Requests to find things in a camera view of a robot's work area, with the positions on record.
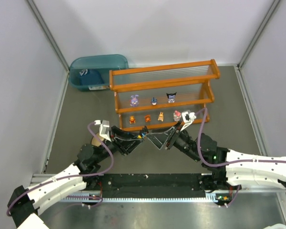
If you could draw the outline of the pink rabbit toy figure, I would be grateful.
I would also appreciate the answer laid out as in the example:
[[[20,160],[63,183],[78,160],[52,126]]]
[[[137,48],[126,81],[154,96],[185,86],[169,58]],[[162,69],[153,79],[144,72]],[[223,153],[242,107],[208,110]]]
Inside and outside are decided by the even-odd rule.
[[[173,119],[174,119],[174,121],[175,121],[175,122],[178,122],[178,121],[181,120],[181,118],[182,118],[182,113],[179,112],[179,111],[177,111],[177,110],[175,110],[174,113],[173,113]]]

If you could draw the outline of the black spiky toy figure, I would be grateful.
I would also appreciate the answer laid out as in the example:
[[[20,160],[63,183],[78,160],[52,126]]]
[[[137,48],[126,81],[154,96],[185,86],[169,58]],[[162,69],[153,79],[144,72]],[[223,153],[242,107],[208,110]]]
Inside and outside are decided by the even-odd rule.
[[[149,133],[149,130],[147,128],[147,126],[144,126],[140,131],[139,131],[139,135],[140,138],[146,138],[146,135]]]

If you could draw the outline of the black purple small toy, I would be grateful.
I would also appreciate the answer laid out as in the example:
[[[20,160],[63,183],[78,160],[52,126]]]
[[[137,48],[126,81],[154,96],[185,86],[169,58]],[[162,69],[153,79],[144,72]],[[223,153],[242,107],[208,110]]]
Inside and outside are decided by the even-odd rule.
[[[176,98],[176,94],[177,93],[167,93],[167,99],[168,99],[168,103],[174,103],[175,102],[175,98]]]

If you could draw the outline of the blue small toy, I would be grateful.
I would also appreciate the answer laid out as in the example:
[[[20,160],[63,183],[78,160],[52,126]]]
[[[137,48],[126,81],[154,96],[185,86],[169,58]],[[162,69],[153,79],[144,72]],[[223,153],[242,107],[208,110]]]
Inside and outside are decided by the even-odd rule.
[[[152,105],[157,105],[157,103],[158,103],[157,99],[156,99],[155,97],[153,97],[153,98],[151,99],[151,104],[152,104]]]

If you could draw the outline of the purple rabbit toy figure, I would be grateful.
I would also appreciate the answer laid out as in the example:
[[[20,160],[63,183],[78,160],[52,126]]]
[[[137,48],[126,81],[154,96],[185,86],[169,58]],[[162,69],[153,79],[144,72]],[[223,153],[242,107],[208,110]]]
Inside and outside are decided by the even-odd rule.
[[[130,106],[131,107],[137,107],[139,105],[139,100],[138,100],[139,95],[131,95],[131,100],[130,100]]]

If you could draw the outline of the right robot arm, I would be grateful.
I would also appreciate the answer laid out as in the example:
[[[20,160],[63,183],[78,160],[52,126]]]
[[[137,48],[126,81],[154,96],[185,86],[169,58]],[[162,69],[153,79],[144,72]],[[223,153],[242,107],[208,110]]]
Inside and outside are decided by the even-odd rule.
[[[211,171],[207,189],[223,186],[269,186],[286,190],[286,156],[270,157],[245,154],[219,147],[211,137],[199,133],[193,139],[179,123],[146,135],[159,149],[177,148]]]

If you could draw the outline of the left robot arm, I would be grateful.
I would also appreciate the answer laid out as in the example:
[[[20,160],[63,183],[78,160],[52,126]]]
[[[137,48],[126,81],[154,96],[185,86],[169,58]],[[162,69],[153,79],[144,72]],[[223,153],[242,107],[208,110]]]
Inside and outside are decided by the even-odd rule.
[[[78,159],[60,173],[38,183],[24,188],[17,187],[8,202],[7,216],[11,217],[18,229],[29,226],[45,229],[45,223],[40,215],[49,207],[68,197],[74,192],[86,189],[99,176],[107,173],[113,167],[100,171],[99,163],[104,159],[113,158],[115,152],[128,154],[144,141],[146,131],[127,132],[116,126],[110,126],[106,120],[96,120],[87,126],[99,146],[88,145],[88,150],[81,149]]]

